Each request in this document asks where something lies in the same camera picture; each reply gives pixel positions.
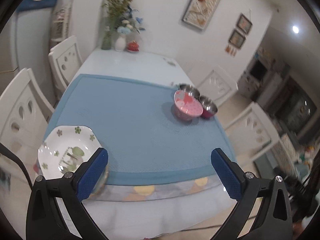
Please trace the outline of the pink ceramic bowl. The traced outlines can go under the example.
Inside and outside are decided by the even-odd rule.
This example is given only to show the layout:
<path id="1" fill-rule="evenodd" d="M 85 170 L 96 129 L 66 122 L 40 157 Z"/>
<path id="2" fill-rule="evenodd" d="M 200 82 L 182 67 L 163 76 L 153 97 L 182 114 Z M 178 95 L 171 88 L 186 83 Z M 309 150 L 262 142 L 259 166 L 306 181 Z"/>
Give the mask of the pink ceramic bowl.
<path id="1" fill-rule="evenodd" d="M 197 99 L 183 90 L 177 90 L 174 94 L 174 113 L 183 121 L 191 121 L 203 113 L 203 107 Z"/>

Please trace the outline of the light blue table mat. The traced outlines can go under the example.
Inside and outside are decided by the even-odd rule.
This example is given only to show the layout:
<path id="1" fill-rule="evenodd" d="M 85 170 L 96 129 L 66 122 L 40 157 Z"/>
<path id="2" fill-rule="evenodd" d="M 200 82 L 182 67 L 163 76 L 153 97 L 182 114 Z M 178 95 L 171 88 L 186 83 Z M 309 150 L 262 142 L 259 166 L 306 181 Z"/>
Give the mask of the light blue table mat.
<path id="1" fill-rule="evenodd" d="M 182 121 L 175 89 L 103 75 L 79 75 L 56 107 L 46 133 L 87 126 L 108 151 L 109 185 L 159 185 L 215 174 L 211 152 L 234 150 L 216 117 Z"/>

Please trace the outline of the far right white chair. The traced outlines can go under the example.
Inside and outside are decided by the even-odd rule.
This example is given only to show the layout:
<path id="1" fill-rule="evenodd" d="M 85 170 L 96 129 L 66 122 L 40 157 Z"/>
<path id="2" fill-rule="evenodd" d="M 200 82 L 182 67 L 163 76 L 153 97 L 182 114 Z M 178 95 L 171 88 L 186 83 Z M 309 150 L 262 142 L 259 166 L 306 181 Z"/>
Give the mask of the far right white chair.
<path id="1" fill-rule="evenodd" d="M 238 91 L 237 82 L 221 67 L 214 67 L 213 70 L 198 85 L 201 95 L 204 95 L 216 104 L 222 106 Z"/>

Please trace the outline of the steel bowl blue exterior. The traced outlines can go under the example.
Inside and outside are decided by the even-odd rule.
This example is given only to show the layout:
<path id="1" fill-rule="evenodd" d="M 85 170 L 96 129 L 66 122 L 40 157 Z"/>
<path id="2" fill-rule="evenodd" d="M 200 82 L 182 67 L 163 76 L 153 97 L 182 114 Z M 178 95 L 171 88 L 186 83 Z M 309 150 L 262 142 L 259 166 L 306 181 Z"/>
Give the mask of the steel bowl blue exterior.
<path id="1" fill-rule="evenodd" d="M 199 100 L 200 98 L 200 92 L 199 90 L 192 86 L 192 85 L 189 85 L 189 84 L 186 84 L 186 83 L 180 83 L 178 85 L 178 88 L 180 90 L 183 90 L 185 91 L 186 93 L 188 93 L 189 96 L 192 96 L 193 98 L 195 98 L 196 100 Z"/>

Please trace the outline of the white refrigerator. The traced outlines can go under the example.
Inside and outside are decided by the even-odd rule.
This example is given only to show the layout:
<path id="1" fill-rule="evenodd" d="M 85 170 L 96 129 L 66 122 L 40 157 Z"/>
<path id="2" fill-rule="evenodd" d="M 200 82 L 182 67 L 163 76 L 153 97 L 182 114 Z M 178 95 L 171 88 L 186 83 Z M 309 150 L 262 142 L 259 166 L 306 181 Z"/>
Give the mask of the white refrigerator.
<path id="1" fill-rule="evenodd" d="M 15 12 L 1 32 L 1 92 L 23 68 L 31 68 L 47 100 L 56 103 L 48 61 L 52 9 Z"/>

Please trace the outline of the green glass vase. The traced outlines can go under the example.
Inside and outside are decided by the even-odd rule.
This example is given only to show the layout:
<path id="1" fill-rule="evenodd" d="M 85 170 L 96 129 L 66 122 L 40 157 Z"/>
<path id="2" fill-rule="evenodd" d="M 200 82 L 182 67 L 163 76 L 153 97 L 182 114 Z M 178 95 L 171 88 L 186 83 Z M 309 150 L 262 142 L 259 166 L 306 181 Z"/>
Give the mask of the green glass vase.
<path id="1" fill-rule="evenodd" d="M 110 50 L 112 48 L 112 31 L 110 31 L 109 26 L 105 27 L 104 37 L 101 44 L 102 50 Z"/>

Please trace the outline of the small framed picture lower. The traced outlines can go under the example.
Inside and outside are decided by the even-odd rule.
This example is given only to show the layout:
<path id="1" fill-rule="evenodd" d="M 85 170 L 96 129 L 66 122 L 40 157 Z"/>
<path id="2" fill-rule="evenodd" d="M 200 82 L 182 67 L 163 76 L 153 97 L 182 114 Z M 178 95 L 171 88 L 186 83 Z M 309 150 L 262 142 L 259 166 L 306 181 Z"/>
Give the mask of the small framed picture lower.
<path id="1" fill-rule="evenodd" d="M 234 29 L 229 38 L 229 44 L 233 45 L 235 48 L 241 49 L 245 40 L 245 35 L 243 35 L 240 31 Z"/>

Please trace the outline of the small framed picture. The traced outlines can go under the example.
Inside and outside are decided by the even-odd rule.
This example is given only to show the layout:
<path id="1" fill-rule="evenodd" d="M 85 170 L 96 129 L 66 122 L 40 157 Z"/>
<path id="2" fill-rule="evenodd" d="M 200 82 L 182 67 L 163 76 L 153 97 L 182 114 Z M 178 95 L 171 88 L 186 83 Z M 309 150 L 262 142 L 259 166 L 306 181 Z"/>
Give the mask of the small framed picture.
<path id="1" fill-rule="evenodd" d="M 240 31 L 234 29 L 229 38 L 229 44 L 233 45 L 235 48 L 241 49 L 245 40 L 245 35 L 243 35 Z"/>
<path id="2" fill-rule="evenodd" d="M 244 14 L 240 14 L 236 27 L 245 35 L 248 35 L 252 29 L 252 26 L 252 22 Z"/>

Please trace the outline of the white ceramic vase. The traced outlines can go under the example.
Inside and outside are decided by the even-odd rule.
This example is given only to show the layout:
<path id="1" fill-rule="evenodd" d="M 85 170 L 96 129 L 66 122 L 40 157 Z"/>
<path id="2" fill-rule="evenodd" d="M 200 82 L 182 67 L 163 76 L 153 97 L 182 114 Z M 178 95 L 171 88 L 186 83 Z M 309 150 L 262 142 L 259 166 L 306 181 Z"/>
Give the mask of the white ceramic vase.
<path id="1" fill-rule="evenodd" d="M 126 35 L 119 35 L 114 44 L 114 49 L 116 51 L 124 51 L 125 48 L 126 48 Z"/>

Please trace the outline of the red lidded teacup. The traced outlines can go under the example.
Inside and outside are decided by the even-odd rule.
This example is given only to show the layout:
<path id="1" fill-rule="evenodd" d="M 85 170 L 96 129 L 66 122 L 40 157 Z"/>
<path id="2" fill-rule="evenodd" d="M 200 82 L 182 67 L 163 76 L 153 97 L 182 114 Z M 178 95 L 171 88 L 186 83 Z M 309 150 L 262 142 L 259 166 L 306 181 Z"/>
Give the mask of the red lidded teacup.
<path id="1" fill-rule="evenodd" d="M 138 53 L 139 52 L 139 44 L 136 41 L 131 41 L 127 44 L 126 49 L 130 53 Z"/>

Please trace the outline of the small framed picture upper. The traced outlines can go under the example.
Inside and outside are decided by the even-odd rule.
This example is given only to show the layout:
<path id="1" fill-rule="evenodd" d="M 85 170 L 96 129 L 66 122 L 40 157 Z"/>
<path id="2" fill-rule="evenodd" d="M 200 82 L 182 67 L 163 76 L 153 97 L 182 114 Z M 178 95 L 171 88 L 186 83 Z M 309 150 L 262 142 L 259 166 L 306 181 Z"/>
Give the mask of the small framed picture upper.
<path id="1" fill-rule="evenodd" d="M 252 26 L 252 22 L 244 14 L 240 14 L 236 27 L 245 35 L 248 35 L 252 29 Z"/>

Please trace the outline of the blue artificial flowers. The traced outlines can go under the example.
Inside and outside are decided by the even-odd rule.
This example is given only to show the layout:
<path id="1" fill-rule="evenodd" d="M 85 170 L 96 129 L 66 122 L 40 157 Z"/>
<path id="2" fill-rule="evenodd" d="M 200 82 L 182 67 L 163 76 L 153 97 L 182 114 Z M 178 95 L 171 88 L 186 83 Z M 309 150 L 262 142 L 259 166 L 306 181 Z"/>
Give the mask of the blue artificial flowers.
<path id="1" fill-rule="evenodd" d="M 128 5 L 127 10 L 119 16 L 116 23 L 116 32 L 118 34 L 129 35 L 134 32 L 140 34 L 142 31 L 146 31 L 143 27 L 143 18 L 135 17 L 135 12 L 138 12 L 138 10 L 132 9 Z"/>

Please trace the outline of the green plant sprigs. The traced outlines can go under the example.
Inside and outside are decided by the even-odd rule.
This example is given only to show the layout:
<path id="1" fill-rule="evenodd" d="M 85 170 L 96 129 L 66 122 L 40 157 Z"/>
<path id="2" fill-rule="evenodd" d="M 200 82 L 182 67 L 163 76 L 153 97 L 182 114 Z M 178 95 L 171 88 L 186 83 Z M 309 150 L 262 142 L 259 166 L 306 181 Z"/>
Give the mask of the green plant sprigs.
<path id="1" fill-rule="evenodd" d="M 103 0 L 103 9 L 106 14 L 106 23 L 109 30 L 114 30 L 117 20 L 127 11 L 133 0 Z"/>

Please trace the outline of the large framed floral picture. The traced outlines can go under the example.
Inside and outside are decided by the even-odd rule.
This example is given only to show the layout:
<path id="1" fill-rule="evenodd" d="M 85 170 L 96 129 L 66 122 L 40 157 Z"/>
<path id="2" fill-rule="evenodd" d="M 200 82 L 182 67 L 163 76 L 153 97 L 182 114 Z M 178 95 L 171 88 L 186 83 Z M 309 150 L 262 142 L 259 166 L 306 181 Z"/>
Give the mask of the large framed floral picture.
<path id="1" fill-rule="evenodd" d="M 197 29 L 206 29 L 221 0 L 190 0 L 182 21 Z"/>

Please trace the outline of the white wall shelf rack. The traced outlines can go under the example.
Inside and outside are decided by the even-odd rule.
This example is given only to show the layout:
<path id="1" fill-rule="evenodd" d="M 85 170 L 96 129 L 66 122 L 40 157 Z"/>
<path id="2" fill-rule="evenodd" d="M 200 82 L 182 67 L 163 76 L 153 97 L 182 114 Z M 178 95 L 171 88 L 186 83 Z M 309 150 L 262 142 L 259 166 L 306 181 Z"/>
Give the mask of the white wall shelf rack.
<path id="1" fill-rule="evenodd" d="M 52 42 L 62 42 L 68 37 L 71 10 L 72 4 L 67 3 L 53 13 L 50 36 Z"/>

